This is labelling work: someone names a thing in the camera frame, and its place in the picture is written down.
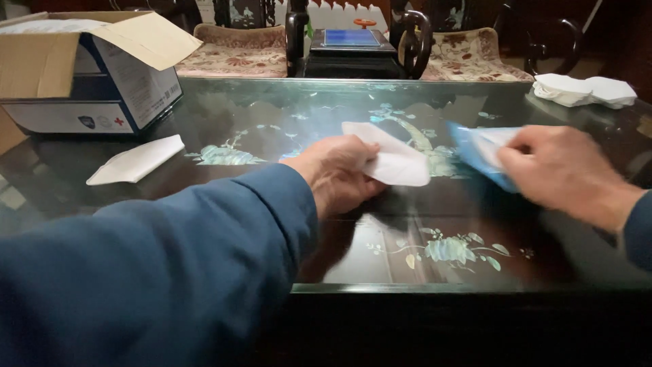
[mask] wrist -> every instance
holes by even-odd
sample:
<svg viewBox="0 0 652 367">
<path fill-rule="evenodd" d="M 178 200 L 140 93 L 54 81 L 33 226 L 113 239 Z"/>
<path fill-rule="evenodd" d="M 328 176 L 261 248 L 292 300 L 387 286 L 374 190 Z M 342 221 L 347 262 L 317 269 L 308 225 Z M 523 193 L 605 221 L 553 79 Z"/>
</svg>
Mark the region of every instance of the wrist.
<svg viewBox="0 0 652 367">
<path fill-rule="evenodd" d="M 310 162 L 305 163 L 302 159 L 287 158 L 281 161 L 282 164 L 290 166 L 297 171 L 306 181 L 312 191 L 315 207 L 317 208 L 317 218 L 322 220 L 329 216 L 330 198 L 329 193 L 323 185 L 323 170 L 321 165 Z"/>
<path fill-rule="evenodd" d="M 604 187 L 592 200 L 593 205 L 589 205 L 591 217 L 587 221 L 611 233 L 619 233 L 644 194 L 645 190 L 626 182 Z"/>
</svg>

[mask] person's left hand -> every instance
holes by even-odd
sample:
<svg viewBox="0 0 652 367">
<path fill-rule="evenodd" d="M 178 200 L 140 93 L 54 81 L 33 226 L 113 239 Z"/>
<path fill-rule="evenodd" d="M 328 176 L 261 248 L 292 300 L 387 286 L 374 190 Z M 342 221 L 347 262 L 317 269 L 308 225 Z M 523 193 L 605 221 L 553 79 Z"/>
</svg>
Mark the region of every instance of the person's left hand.
<svg viewBox="0 0 652 367">
<path fill-rule="evenodd" d="M 362 172 L 379 149 L 378 144 L 364 143 L 355 135 L 332 136 L 281 163 L 306 180 L 315 198 L 317 215 L 325 219 L 349 212 L 385 189 L 384 183 Z"/>
</svg>

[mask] floral seat cushion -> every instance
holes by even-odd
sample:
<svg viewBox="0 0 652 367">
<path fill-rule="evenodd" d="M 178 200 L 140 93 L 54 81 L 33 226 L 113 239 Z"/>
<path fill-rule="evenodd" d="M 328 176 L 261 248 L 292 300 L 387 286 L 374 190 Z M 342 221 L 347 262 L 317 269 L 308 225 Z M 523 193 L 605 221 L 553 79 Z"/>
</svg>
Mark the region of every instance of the floral seat cushion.
<svg viewBox="0 0 652 367">
<path fill-rule="evenodd" d="M 399 45 L 403 63 L 405 34 Z M 433 33 L 432 51 L 421 80 L 467 82 L 533 82 L 534 78 L 500 61 L 498 34 L 492 28 L 453 33 Z"/>
<path fill-rule="evenodd" d="M 176 65 L 180 76 L 253 76 L 284 78 L 288 75 L 285 27 L 230 29 L 200 24 L 195 37 L 204 42 Z"/>
</svg>

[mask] blue screen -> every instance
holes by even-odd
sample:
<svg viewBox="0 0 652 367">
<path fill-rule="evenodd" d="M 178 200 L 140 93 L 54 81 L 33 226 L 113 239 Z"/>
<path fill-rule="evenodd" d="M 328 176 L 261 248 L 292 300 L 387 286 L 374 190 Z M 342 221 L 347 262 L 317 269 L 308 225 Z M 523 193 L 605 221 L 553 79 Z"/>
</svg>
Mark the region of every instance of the blue screen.
<svg viewBox="0 0 652 367">
<path fill-rule="evenodd" d="M 326 29 L 326 46 L 380 46 L 369 29 Z"/>
</svg>

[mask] hand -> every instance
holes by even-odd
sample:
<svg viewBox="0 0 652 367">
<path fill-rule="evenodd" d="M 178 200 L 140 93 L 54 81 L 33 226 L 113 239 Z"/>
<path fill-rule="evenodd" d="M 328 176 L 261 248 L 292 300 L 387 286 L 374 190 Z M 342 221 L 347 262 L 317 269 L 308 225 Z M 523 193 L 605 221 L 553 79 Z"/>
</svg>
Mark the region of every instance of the hand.
<svg viewBox="0 0 652 367">
<path fill-rule="evenodd" d="M 281 163 L 294 168 L 308 183 L 320 219 L 357 208 L 385 189 L 385 184 L 362 172 L 376 158 L 378 144 L 364 143 L 355 135 L 325 138 L 298 157 Z"/>
<path fill-rule="evenodd" d="M 572 127 L 526 126 L 498 159 L 533 202 L 610 232 L 623 229 L 645 192 L 625 182 L 598 145 Z"/>
</svg>

